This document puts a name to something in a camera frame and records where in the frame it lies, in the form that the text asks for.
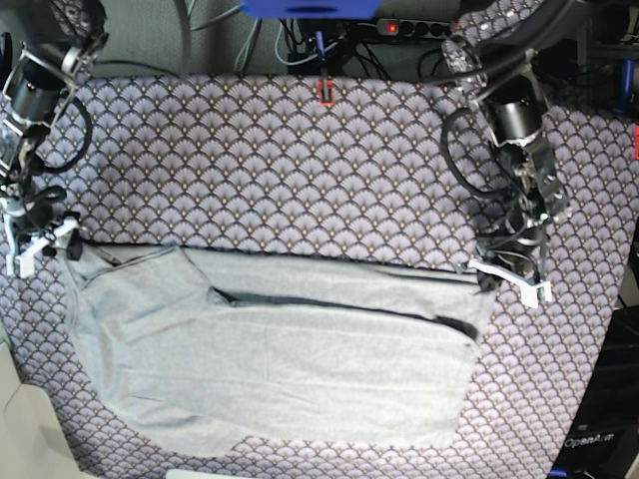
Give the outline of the grey metal frame post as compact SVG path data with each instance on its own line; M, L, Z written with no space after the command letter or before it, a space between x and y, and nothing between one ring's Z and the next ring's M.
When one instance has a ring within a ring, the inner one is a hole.
M587 65L592 5L590 1L577 1L575 7L576 63L580 69L583 69Z

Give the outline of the blue vertical post centre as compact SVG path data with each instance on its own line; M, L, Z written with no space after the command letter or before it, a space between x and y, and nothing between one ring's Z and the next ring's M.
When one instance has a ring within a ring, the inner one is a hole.
M325 76L325 44L322 31L315 31L316 53L319 62L319 75Z

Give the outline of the red clamp at table right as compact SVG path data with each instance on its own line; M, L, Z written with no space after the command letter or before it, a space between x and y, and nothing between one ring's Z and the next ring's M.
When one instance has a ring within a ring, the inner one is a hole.
M639 125L636 124L634 127L634 153L633 158L635 160L639 160Z

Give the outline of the light grey T-shirt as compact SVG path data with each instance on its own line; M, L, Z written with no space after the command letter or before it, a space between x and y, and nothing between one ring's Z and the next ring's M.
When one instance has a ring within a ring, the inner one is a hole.
M179 246L61 259L99 401L162 448L448 444L494 295L471 275Z

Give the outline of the black power strip red switch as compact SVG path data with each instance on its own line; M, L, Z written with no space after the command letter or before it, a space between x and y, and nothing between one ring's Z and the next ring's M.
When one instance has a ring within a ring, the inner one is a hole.
M452 36L448 23L436 21L379 18L372 25L384 37L441 40Z

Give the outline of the red clamp at table back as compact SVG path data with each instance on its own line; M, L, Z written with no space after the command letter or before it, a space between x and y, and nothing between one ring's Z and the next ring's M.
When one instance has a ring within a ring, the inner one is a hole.
M333 105L333 88L331 79L321 79L318 83L319 103L325 107Z

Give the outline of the fan-patterned table cloth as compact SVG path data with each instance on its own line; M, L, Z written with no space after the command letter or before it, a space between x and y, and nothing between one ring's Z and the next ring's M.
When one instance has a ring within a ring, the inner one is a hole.
M39 185L67 191L96 241L176 243L450 269L488 213L438 149L457 90L338 80L194 76L101 80L79 95L86 158ZM529 310L497 294L459 427L441 449L250 437L193 458L134 432L97 398L63 324L58 264L1 281L23 380L51 398L79 468L160 478L173 467L260 478L541 478L578 410L618 296L638 217L634 126L558 101L545 121L573 213L553 228L554 298Z

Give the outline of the blue post right edge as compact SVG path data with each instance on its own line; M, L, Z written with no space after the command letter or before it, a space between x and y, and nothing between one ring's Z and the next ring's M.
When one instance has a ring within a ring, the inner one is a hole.
M616 113L625 114L629 111L633 98L633 82L635 75L635 62L625 59L621 66L619 93L614 105Z

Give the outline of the black OpenArm computer box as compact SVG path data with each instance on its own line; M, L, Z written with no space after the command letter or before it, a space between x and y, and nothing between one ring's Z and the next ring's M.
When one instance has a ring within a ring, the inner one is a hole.
M613 313L550 478L624 478L638 464L638 308Z

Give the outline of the red clamp at table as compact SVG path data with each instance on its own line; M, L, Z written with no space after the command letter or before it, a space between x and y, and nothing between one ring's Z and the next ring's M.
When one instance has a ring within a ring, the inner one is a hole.
M333 105L333 88L331 79L321 79L318 83L319 103L325 107Z
M634 153L633 158L635 160L639 160L639 125L636 124L634 127Z

